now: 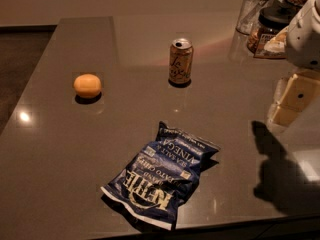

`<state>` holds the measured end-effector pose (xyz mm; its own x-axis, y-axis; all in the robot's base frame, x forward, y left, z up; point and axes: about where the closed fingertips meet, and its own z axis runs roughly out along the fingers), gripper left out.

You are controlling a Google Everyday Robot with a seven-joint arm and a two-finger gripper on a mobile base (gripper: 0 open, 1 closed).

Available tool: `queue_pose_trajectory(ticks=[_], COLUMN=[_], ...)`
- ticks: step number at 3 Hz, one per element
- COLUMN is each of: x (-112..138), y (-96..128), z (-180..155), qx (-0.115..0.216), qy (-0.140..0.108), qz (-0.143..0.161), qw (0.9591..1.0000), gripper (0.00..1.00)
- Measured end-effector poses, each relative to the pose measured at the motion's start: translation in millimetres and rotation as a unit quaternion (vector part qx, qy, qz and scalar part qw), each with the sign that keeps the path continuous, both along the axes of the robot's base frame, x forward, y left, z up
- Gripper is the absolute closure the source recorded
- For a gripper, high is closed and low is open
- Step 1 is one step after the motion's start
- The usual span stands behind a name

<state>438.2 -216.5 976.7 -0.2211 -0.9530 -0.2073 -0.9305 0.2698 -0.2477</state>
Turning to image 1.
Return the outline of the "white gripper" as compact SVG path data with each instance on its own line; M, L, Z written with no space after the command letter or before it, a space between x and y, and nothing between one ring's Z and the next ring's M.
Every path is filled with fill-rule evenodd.
M291 20L286 36L286 58L299 68L320 69L320 0L308 0ZM267 114L267 128L284 132L320 95L318 74L293 74L278 101Z

